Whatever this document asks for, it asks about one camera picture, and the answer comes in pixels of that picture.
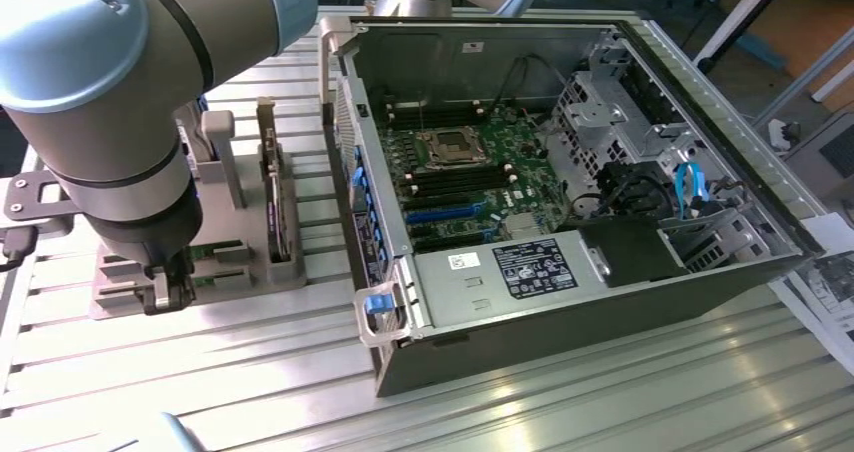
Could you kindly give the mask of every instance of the slotted metal surface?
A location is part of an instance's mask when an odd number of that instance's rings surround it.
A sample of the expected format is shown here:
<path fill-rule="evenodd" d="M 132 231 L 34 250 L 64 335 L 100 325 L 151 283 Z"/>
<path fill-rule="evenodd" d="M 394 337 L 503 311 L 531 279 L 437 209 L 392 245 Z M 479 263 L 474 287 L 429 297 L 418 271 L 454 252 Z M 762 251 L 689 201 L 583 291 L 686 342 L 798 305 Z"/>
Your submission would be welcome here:
<path fill-rule="evenodd" d="M 104 450 L 99 432 L 134 430 L 147 411 L 179 415 L 212 450 L 853 450 L 854 379 L 767 287 L 697 320 L 374 397 L 320 132 L 315 41 L 210 96 L 211 108 L 238 116 L 238 153 L 258 144 L 256 95 L 282 99 L 311 284 L 92 321 L 96 239 L 80 223 L 42 244 L 6 290 L 0 350 L 14 353 L 0 363 L 0 450 Z"/>

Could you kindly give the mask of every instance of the motherboard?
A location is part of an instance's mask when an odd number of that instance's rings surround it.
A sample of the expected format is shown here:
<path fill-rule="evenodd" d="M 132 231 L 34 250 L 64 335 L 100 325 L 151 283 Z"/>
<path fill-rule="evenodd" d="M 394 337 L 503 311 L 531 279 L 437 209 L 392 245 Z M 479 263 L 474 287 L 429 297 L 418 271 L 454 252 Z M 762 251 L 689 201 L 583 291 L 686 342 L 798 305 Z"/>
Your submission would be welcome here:
<path fill-rule="evenodd" d="M 565 185 L 535 127 L 523 111 L 498 107 L 478 125 L 382 133 L 417 252 L 531 237 L 562 223 Z"/>

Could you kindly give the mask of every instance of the green circuit board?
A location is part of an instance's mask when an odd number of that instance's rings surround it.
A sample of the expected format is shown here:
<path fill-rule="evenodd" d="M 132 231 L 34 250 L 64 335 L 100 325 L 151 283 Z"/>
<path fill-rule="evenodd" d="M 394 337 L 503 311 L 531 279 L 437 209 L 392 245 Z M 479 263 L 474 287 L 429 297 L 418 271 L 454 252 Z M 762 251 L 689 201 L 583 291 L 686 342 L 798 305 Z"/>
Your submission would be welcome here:
<path fill-rule="evenodd" d="M 431 132 L 454 128 L 425 130 L 386 130 L 382 143 L 395 184 L 406 174 L 431 169 L 431 150 L 426 137 Z M 543 233 L 551 232 L 566 218 L 561 182 L 549 163 L 534 126 L 509 109 L 498 109 L 483 124 L 471 126 L 483 153 L 482 162 L 469 167 L 495 167 L 511 164 L 518 180 L 503 188 L 467 192 L 469 204 L 481 204 L 479 213 L 471 218 L 431 221 L 407 225 L 418 249 L 419 240 L 449 239 L 483 234 L 485 242 L 509 239 L 502 223 L 507 216 L 530 212 Z M 413 200 L 405 188 L 398 186 L 402 207 Z M 419 209 L 443 210 L 442 207 Z"/>

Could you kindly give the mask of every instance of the power supply label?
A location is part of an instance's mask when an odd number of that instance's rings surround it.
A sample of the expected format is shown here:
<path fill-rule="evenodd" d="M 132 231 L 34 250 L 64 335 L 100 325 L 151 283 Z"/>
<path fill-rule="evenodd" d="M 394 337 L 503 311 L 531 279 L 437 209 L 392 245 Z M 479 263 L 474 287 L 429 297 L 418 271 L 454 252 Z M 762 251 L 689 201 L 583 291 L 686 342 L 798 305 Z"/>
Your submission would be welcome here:
<path fill-rule="evenodd" d="M 578 287 L 555 239 L 498 247 L 493 254 L 515 299 Z"/>

